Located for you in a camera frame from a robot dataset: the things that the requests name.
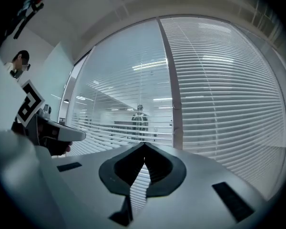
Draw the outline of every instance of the ceiling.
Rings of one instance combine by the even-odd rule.
[[[216,17],[264,36],[253,24],[258,0],[45,0],[44,4],[27,27],[53,46],[70,40],[75,60],[110,34],[163,15]]]

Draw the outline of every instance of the black hair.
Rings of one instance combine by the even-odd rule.
[[[15,61],[17,58],[18,58],[18,55],[21,54],[21,58],[22,59],[26,59],[27,61],[29,61],[30,59],[30,55],[29,55],[29,52],[26,51],[26,50],[21,50],[19,51],[16,56],[13,58],[13,61]]]

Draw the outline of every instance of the standing person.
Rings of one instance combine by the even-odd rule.
[[[6,63],[4,67],[11,74],[12,77],[19,78],[22,72],[29,69],[29,59],[30,55],[28,51],[21,50],[16,54],[12,62]]]
[[[145,133],[142,133],[140,131],[148,131],[147,127],[143,126],[148,126],[148,119],[147,115],[143,114],[143,105],[139,104],[137,107],[138,112],[135,113],[132,117],[133,125],[133,130],[136,131],[136,135],[141,135],[144,136]],[[139,141],[144,141],[144,138],[138,138]]]

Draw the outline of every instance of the person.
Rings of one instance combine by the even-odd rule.
[[[21,50],[13,58],[12,62],[4,65],[5,69],[14,77],[18,78],[23,71],[28,70],[30,55],[28,51]]]
[[[132,122],[133,125],[135,125],[132,129],[135,132],[136,135],[141,135],[141,136],[145,136],[144,132],[141,131],[148,131],[147,127],[142,127],[142,126],[148,126],[148,119],[147,119],[147,115],[143,114],[143,105],[139,104],[137,107],[138,112],[135,113],[132,117]],[[138,138],[139,141],[144,141],[144,138]]]

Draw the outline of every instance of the black slot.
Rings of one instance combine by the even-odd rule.
[[[246,219],[254,213],[254,210],[251,209],[225,182],[214,184],[212,187],[237,222]]]
[[[62,166],[57,166],[59,172],[62,172],[62,171],[66,171],[66,170],[72,170],[72,169],[75,169],[77,167],[81,167],[82,165],[78,162],[75,162],[75,163],[71,163],[71,164],[67,164],[67,165],[62,165]]]

